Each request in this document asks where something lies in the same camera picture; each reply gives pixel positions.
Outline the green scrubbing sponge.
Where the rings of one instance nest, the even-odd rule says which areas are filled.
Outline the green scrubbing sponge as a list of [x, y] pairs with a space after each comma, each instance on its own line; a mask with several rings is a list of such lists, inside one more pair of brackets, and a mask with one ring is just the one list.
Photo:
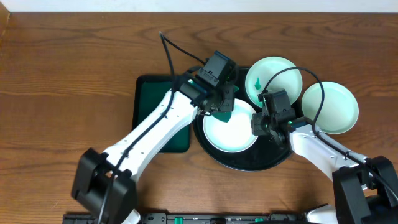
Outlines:
[[222, 100], [211, 113], [212, 117], [224, 123], [227, 123], [231, 119], [234, 110], [235, 92], [238, 90], [239, 88], [234, 84], [227, 84], [220, 87], [219, 93], [222, 96]]

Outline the white plate with green stain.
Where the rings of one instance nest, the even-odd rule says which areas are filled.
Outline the white plate with green stain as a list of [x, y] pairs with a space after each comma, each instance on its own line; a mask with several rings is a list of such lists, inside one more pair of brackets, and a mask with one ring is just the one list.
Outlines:
[[254, 108], [243, 100], [235, 99], [234, 110], [228, 122], [214, 116], [203, 118], [203, 132], [210, 144], [219, 151], [237, 153], [250, 148], [257, 140], [252, 134], [251, 116]]

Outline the mint green plate with stain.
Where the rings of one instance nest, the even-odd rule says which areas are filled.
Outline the mint green plate with stain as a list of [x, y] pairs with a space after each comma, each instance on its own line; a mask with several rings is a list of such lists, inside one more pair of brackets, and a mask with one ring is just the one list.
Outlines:
[[[356, 98], [346, 87], [335, 82], [322, 82], [325, 99], [317, 119], [317, 126], [328, 134], [342, 134], [349, 131], [359, 117]], [[302, 111], [305, 117], [314, 119], [322, 99], [318, 83], [309, 87], [302, 97]]]

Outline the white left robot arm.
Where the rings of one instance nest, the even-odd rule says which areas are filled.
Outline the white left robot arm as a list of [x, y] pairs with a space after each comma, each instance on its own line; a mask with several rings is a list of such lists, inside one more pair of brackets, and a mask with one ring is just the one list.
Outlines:
[[204, 103], [233, 106], [235, 90], [233, 82], [216, 88], [193, 78], [176, 83], [155, 110], [122, 140], [102, 153], [92, 148], [83, 153], [72, 197], [98, 223], [139, 223], [136, 185], [149, 162], [204, 111]]

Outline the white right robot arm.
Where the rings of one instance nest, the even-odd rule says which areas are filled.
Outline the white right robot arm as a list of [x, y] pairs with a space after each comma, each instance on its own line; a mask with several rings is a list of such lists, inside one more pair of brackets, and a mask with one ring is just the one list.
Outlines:
[[338, 143], [293, 110], [254, 113], [255, 136], [270, 135], [306, 158], [332, 182], [334, 205], [305, 214], [308, 223], [397, 223], [397, 174], [384, 156], [368, 158]]

